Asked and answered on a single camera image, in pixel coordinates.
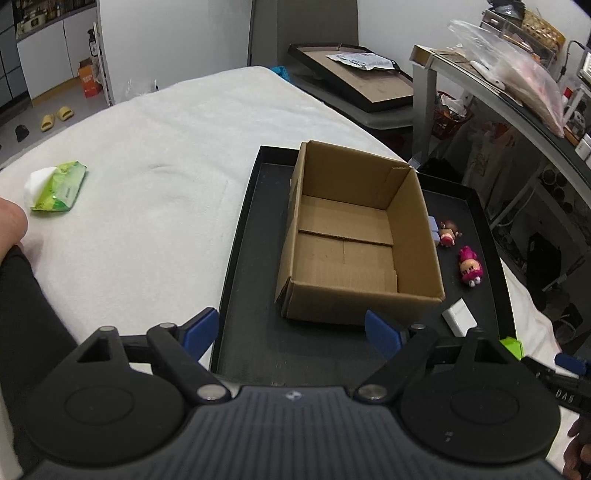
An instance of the green object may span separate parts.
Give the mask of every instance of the green object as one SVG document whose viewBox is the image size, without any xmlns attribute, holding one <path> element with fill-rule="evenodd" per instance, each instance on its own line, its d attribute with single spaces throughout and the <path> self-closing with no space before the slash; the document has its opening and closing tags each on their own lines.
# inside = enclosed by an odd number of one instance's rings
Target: green object
<svg viewBox="0 0 591 480">
<path fill-rule="evenodd" d="M 67 212 L 74 206 L 86 166 L 79 161 L 58 165 L 36 204 L 31 210 L 40 212 Z"/>
<path fill-rule="evenodd" d="M 523 346 L 519 340 L 507 337 L 501 340 L 501 343 L 509 350 L 517 360 L 523 358 Z"/>
</svg>

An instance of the human hand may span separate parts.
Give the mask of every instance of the human hand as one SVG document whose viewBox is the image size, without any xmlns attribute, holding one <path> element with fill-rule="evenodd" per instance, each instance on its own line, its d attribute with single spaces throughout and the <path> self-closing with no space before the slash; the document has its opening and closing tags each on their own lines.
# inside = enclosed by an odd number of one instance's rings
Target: human hand
<svg viewBox="0 0 591 480">
<path fill-rule="evenodd" d="M 25 212 L 15 203 L 0 198 L 0 261 L 22 240 L 27 228 Z"/>
<path fill-rule="evenodd" d="M 591 428 L 591 421 L 585 417 L 573 423 L 567 435 L 574 437 L 569 446 L 564 451 L 564 469 L 562 474 L 569 480 L 584 480 L 581 479 L 579 468 L 581 462 L 591 465 L 591 443 L 590 439 L 582 439 L 579 435 L 583 430 L 589 431 Z"/>
</svg>

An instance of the paper document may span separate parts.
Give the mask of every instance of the paper document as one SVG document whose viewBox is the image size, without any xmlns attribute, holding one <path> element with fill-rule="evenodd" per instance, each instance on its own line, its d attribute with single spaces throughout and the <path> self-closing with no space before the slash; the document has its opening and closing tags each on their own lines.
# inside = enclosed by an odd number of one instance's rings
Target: paper document
<svg viewBox="0 0 591 480">
<path fill-rule="evenodd" d="M 327 55 L 327 57 L 361 70 L 400 70 L 395 61 L 385 59 L 375 53 L 337 53 Z"/>
</svg>

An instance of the pink toy figurine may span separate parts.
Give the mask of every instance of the pink toy figurine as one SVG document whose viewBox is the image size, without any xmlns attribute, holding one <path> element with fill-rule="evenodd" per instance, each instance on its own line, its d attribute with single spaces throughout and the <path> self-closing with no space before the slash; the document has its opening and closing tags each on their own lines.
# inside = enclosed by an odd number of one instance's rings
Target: pink toy figurine
<svg viewBox="0 0 591 480">
<path fill-rule="evenodd" d="M 477 259 L 478 256 L 470 247 L 462 247 L 460 249 L 460 273 L 462 274 L 462 281 L 471 287 L 478 285 L 484 276 L 482 265 Z"/>
</svg>

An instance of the doll figure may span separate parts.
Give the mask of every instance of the doll figure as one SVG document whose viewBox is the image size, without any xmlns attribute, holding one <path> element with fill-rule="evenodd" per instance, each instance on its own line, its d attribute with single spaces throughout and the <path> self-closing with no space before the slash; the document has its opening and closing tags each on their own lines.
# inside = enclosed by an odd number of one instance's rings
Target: doll figure
<svg viewBox="0 0 591 480">
<path fill-rule="evenodd" d="M 478 261 L 478 256 L 470 247 L 460 249 L 460 273 L 462 281 L 471 287 L 475 287 L 482 281 L 484 270 Z"/>
<path fill-rule="evenodd" d="M 446 220 L 445 222 L 441 222 L 439 236 L 441 237 L 441 244 L 444 247 L 451 247 L 456 244 L 456 238 L 461 237 L 462 234 L 458 231 L 455 222 Z"/>
</svg>

